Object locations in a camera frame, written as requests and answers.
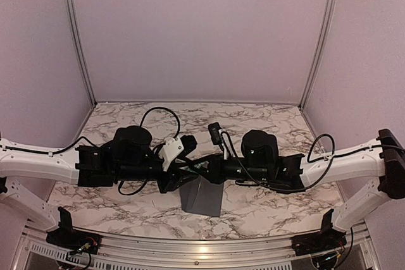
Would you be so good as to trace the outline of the dark grey envelope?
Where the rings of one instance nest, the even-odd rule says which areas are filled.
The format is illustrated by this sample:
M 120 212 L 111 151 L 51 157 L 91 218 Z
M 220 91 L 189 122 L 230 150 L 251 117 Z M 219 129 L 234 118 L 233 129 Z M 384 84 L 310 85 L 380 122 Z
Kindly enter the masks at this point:
M 221 215 L 221 205 L 224 183 L 214 184 L 199 177 L 180 187 L 181 207 L 184 212 L 218 218 Z

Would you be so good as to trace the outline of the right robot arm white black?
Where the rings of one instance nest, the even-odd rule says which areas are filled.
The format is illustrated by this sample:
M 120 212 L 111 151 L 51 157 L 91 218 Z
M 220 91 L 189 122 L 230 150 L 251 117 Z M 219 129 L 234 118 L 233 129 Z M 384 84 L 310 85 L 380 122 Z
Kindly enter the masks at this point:
M 369 178 L 348 201 L 323 215 L 318 231 L 292 237 L 297 256 L 345 245 L 346 234 L 358 221 L 384 203 L 404 198 L 404 148 L 388 129 L 352 149 L 332 149 L 314 158 L 310 154 L 280 156 L 276 136 L 251 130 L 242 138 L 241 152 L 239 157 L 233 143 L 228 142 L 222 154 L 184 159 L 184 166 L 212 184 L 251 181 L 280 194 L 301 193 L 351 178 Z

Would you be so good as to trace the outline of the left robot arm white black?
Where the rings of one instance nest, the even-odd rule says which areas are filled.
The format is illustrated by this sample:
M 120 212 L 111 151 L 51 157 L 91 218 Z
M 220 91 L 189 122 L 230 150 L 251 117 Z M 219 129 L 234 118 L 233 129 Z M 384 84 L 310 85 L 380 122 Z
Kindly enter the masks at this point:
M 33 228 L 46 232 L 47 243 L 78 254 L 96 254 L 100 235 L 76 230 L 69 211 L 40 199 L 22 186 L 21 177 L 62 181 L 86 188 L 112 187 L 121 181 L 156 181 L 167 193 L 198 175 L 175 161 L 197 147 L 192 135 L 175 137 L 153 152 L 152 136 L 142 127 L 117 129 L 100 147 L 79 145 L 61 150 L 20 145 L 1 139 L 1 202 L 22 212 Z

